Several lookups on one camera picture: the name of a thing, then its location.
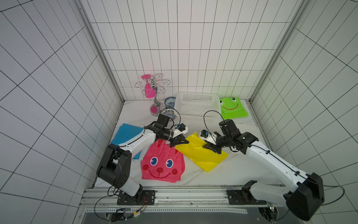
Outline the green frog raincoat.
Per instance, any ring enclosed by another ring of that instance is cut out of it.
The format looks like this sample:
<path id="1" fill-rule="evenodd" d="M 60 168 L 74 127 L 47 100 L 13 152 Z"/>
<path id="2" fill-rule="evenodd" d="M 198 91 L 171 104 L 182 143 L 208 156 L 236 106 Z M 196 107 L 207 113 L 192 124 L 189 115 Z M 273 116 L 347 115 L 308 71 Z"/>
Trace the green frog raincoat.
<path id="1" fill-rule="evenodd" d="M 237 97 L 225 97 L 220 99 L 221 114 L 223 119 L 235 119 L 248 117 L 249 113 Z"/>

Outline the blue folded raincoat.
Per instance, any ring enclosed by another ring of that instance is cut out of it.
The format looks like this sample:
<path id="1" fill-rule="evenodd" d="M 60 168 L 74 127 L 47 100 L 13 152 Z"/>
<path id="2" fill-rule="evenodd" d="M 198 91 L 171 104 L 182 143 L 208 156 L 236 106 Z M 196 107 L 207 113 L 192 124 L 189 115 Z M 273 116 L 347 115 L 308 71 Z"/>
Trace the blue folded raincoat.
<path id="1" fill-rule="evenodd" d="M 143 135 L 143 133 L 144 133 L 144 129 L 142 127 L 123 124 L 119 127 L 117 133 L 115 134 L 110 144 L 124 147 L 130 144 L 132 141 L 137 140 L 139 137 Z"/>

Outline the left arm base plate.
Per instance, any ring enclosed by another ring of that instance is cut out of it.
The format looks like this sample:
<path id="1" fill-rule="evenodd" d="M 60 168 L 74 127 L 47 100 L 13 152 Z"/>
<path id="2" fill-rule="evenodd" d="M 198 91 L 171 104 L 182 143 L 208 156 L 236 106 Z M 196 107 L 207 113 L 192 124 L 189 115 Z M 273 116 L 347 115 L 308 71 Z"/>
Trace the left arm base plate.
<path id="1" fill-rule="evenodd" d="M 135 196 L 119 192 L 117 205 L 154 205 L 155 190 L 140 190 Z"/>

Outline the blue patterned bowl front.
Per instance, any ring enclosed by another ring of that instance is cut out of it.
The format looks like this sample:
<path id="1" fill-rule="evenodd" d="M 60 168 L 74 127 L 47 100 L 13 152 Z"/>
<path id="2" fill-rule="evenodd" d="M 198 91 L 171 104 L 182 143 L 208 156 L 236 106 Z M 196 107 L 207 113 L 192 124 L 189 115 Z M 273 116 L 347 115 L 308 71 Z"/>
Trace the blue patterned bowl front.
<path id="1" fill-rule="evenodd" d="M 177 115 L 175 114 L 175 111 L 173 108 L 166 108 L 164 109 L 161 114 L 170 117 L 171 119 L 175 120 L 177 118 Z"/>

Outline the pink cup on stand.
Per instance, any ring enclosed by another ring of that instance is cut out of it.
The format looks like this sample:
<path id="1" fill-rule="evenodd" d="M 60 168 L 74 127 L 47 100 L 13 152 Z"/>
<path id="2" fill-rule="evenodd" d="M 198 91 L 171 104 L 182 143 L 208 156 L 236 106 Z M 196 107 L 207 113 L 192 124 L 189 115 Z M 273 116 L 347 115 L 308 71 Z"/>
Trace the pink cup on stand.
<path id="1" fill-rule="evenodd" d="M 155 91 L 152 85 L 152 81 L 155 79 L 153 75 L 145 74 L 141 77 L 145 82 L 144 95 L 146 98 L 151 99 L 155 97 Z"/>

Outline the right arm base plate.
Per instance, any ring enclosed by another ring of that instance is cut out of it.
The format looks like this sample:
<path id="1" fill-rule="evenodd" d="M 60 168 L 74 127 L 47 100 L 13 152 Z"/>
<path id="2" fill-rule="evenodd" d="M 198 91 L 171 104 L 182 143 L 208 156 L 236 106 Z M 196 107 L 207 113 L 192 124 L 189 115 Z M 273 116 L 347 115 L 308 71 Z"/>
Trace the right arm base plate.
<path id="1" fill-rule="evenodd" d="M 266 201 L 254 199 L 248 191 L 234 190 L 228 188 L 226 190 L 228 202 L 230 205 L 266 205 Z"/>

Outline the silver cup holder stand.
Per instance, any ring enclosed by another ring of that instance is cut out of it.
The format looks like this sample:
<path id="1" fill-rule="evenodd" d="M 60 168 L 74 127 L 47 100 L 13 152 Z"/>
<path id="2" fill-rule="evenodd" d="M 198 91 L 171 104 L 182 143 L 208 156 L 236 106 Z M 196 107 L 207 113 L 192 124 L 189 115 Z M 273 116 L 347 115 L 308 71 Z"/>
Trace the silver cup holder stand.
<path id="1" fill-rule="evenodd" d="M 164 86 L 170 85 L 171 81 L 169 79 L 163 79 L 162 73 L 157 73 L 154 76 L 154 80 L 152 81 L 152 85 L 155 91 L 155 97 L 152 98 L 154 103 L 150 107 L 150 113 L 153 116 L 158 116 L 161 112 L 161 103 L 159 102 L 158 96 L 160 94 L 164 94 L 166 92 Z M 144 95 L 144 87 L 146 82 L 141 78 L 141 81 L 135 84 L 136 88 L 142 89 L 142 94 Z"/>

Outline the yellow raincoat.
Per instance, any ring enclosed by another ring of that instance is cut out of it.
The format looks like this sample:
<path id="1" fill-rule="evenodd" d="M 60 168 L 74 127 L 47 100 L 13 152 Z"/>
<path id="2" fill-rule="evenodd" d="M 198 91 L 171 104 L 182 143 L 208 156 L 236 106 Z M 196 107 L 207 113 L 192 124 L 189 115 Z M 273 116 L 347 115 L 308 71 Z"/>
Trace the yellow raincoat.
<path id="1" fill-rule="evenodd" d="M 206 172 L 210 172 L 228 157 L 226 152 L 217 154 L 205 149 L 203 146 L 206 142 L 200 139 L 196 132 L 189 135 L 186 140 L 189 141 L 188 144 L 176 145 L 175 148 Z"/>

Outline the pink rabbit raincoat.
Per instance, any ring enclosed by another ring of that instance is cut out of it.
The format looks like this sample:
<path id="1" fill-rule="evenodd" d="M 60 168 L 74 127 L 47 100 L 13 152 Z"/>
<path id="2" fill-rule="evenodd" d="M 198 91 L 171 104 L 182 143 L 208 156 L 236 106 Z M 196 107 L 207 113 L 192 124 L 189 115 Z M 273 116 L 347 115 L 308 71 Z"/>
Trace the pink rabbit raincoat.
<path id="1" fill-rule="evenodd" d="M 153 143 L 141 161 L 142 179 L 176 183 L 185 171 L 184 155 L 164 140 Z"/>

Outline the white plastic basket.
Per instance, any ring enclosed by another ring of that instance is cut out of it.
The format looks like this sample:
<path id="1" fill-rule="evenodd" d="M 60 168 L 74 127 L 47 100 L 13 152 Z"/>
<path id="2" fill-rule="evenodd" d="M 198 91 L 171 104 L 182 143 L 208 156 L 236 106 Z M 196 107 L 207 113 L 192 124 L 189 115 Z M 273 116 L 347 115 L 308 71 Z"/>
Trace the white plastic basket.
<path id="1" fill-rule="evenodd" d="M 179 92 L 174 109 L 185 121 L 212 122 L 220 118 L 221 105 L 217 95 L 211 93 Z"/>

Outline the blue patterned bowl rear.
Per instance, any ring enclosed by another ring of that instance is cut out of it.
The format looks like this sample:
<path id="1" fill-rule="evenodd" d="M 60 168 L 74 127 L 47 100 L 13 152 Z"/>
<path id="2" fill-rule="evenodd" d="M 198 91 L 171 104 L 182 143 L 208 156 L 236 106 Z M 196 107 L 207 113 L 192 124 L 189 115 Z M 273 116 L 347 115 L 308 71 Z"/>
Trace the blue patterned bowl rear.
<path id="1" fill-rule="evenodd" d="M 166 108 L 174 108 L 175 107 L 175 97 L 168 97 L 165 99 L 165 106 Z"/>

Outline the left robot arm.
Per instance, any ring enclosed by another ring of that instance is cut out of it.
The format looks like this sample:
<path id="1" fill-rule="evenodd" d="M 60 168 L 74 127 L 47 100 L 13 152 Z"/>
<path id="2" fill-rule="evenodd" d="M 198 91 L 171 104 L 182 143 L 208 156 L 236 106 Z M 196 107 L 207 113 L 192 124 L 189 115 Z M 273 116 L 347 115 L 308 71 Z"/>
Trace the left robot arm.
<path id="1" fill-rule="evenodd" d="M 158 140 L 169 141 L 171 147 L 189 143 L 184 137 L 188 127 L 179 124 L 170 130 L 167 128 L 169 120 L 170 117 L 160 114 L 156 121 L 144 128 L 128 124 L 120 126 L 115 136 L 119 142 L 113 140 L 105 149 L 97 176 L 128 196 L 140 199 L 143 187 L 130 177 L 133 157 Z"/>

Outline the blue patterned bowl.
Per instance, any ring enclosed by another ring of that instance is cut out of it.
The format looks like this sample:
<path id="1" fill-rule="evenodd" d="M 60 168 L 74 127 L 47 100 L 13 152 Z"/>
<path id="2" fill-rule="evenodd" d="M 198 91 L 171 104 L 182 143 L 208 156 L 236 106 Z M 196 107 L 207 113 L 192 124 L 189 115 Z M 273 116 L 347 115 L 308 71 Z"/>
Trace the blue patterned bowl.
<path id="1" fill-rule="evenodd" d="M 165 106 L 166 108 L 174 108 L 175 107 L 175 97 L 168 97 L 165 99 Z"/>
<path id="2" fill-rule="evenodd" d="M 166 108 L 164 109 L 161 114 L 170 117 L 171 119 L 175 120 L 177 118 L 177 115 L 175 114 L 175 111 L 173 108 Z"/>

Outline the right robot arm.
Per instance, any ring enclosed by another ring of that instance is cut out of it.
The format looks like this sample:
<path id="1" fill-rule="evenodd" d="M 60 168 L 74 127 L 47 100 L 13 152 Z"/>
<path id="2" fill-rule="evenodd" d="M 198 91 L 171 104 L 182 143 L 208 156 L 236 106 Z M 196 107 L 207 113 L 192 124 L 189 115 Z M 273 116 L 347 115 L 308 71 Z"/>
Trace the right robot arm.
<path id="1" fill-rule="evenodd" d="M 241 189 L 245 203 L 266 201 L 285 206 L 297 218 L 310 221 L 324 203 L 322 178 L 316 173 L 308 174 L 285 161 L 249 132 L 240 132 L 231 119 L 219 123 L 223 134 L 202 130 L 200 138 L 206 142 L 204 148 L 219 154 L 222 148 L 234 148 L 256 160 L 273 173 L 283 186 L 262 184 L 251 180 Z"/>

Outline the aluminium mounting rail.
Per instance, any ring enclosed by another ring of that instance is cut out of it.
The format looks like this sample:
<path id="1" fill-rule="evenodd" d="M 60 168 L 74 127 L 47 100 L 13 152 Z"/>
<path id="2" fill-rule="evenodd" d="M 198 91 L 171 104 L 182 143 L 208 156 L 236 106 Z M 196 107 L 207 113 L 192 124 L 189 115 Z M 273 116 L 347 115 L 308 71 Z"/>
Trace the aluminium mounting rail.
<path id="1" fill-rule="evenodd" d="M 119 192 L 104 187 L 86 189 L 79 207 L 84 212 L 114 213 L 120 209 L 127 213 L 140 210 L 149 212 L 229 212 L 247 214 L 249 208 L 285 215 L 288 209 L 282 205 L 267 202 L 266 205 L 230 205 L 226 190 L 241 190 L 240 186 L 211 187 L 145 187 L 155 190 L 154 205 L 117 205 Z"/>

